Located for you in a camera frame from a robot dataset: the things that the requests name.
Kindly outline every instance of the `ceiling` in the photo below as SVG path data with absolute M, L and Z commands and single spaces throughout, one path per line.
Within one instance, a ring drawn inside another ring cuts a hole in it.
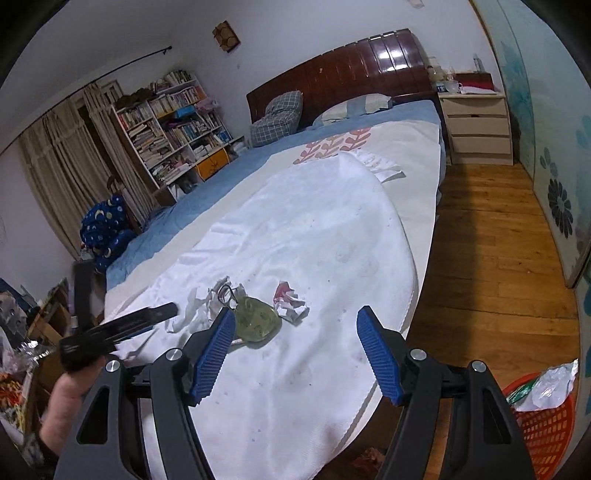
M 70 0 L 39 29 L 0 88 L 0 151 L 55 98 L 71 93 L 77 80 L 86 83 L 94 72 L 168 46 L 192 5 L 194 0 Z

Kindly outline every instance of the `hand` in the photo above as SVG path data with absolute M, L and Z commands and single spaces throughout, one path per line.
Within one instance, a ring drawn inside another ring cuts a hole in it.
M 57 379 L 47 405 L 47 414 L 39 438 L 47 447 L 59 455 L 66 443 L 72 423 L 82 407 L 82 396 L 90 390 L 105 366 L 105 358 L 75 373 L 65 373 Z

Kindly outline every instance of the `mug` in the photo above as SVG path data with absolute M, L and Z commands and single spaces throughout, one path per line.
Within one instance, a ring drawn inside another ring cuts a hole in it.
M 460 93 L 460 87 L 462 86 L 462 84 L 459 83 L 457 80 L 446 80 L 445 82 L 443 82 L 443 84 L 445 85 L 445 89 L 449 93 Z

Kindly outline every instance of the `gray checkered pillow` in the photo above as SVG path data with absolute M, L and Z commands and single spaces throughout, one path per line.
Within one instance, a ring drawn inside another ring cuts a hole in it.
M 303 96 L 297 90 L 271 100 L 265 116 L 251 125 L 252 146 L 262 147 L 296 133 L 302 107 Z
M 299 90 L 294 90 L 293 92 L 283 93 L 271 100 L 267 108 L 265 108 L 265 115 L 279 113 L 283 110 L 295 110 L 301 114 L 303 105 L 304 96 Z

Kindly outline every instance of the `person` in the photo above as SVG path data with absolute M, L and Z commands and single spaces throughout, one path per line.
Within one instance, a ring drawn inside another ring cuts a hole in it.
M 26 440 L 22 450 L 23 458 L 40 479 L 53 478 L 61 450 L 82 408 L 84 396 L 104 366 L 105 358 L 100 357 L 77 372 L 64 373 L 53 387 L 41 428 Z

